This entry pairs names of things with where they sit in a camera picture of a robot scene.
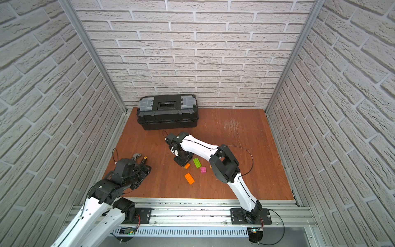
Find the green long lego brick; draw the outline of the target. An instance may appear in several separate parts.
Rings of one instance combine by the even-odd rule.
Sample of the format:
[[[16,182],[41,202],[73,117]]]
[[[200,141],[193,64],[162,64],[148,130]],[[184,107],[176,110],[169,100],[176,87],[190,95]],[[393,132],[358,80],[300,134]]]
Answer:
[[[194,162],[196,168],[202,167],[201,162],[198,158],[194,158],[193,162]]]

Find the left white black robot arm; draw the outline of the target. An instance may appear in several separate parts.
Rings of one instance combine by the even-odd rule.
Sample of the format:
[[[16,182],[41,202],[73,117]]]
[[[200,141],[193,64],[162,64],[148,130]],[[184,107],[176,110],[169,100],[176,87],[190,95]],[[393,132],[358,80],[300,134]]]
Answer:
[[[88,190],[86,200],[67,228],[53,243],[54,247],[97,247],[121,224],[132,224],[124,231],[122,241],[133,238],[151,217],[151,208],[137,208],[124,198],[125,190],[135,190],[150,174],[147,157],[140,163],[135,158],[116,162],[114,170]]]

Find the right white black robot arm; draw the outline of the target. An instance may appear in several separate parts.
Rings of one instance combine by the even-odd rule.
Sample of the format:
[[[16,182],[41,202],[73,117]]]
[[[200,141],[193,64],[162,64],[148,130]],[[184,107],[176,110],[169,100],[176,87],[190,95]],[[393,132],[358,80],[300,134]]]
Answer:
[[[262,205],[248,189],[239,162],[228,146],[211,145],[186,132],[179,135],[169,134],[165,142],[175,155],[174,161],[182,167],[186,166],[194,155],[209,161],[216,178],[227,184],[239,200],[242,221],[254,224],[259,219]]]

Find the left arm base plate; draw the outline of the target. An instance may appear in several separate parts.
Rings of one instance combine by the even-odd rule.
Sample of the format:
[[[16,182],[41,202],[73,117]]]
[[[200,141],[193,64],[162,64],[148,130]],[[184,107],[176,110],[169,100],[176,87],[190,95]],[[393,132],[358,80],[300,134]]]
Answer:
[[[152,208],[133,208],[125,213],[123,224],[148,224],[150,222]]]

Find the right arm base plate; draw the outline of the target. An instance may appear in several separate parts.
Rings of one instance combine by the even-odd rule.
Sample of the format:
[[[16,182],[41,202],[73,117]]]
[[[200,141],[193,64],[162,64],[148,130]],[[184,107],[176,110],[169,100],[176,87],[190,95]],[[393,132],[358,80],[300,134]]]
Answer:
[[[230,218],[233,225],[260,225],[261,222],[263,222],[264,225],[272,224],[271,214],[268,209],[261,209],[253,213],[247,212],[242,208],[230,209]]]

